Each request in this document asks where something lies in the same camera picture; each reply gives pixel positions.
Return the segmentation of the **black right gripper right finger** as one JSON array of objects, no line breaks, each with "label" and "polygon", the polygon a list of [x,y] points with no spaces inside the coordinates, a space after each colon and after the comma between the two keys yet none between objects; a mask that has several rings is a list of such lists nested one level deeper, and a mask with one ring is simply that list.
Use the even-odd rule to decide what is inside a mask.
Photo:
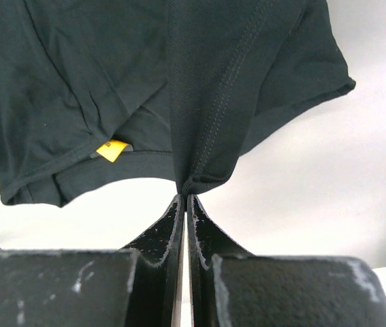
[{"label": "black right gripper right finger", "polygon": [[258,256],[187,202],[194,326],[386,326],[386,295],[362,260]]}]

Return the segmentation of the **black t shirt flower print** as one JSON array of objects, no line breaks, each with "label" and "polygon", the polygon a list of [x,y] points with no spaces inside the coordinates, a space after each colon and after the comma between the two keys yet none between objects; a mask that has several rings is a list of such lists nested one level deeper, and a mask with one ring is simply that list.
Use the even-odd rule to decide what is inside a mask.
[{"label": "black t shirt flower print", "polygon": [[0,1],[0,198],[129,178],[180,195],[355,88],[326,1]]}]

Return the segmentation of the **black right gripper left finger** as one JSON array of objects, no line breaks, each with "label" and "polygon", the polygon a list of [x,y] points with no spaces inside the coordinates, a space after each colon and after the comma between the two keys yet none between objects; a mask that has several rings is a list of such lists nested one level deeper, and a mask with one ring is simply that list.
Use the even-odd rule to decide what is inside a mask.
[{"label": "black right gripper left finger", "polygon": [[183,200],[118,250],[1,251],[0,326],[179,326]]}]

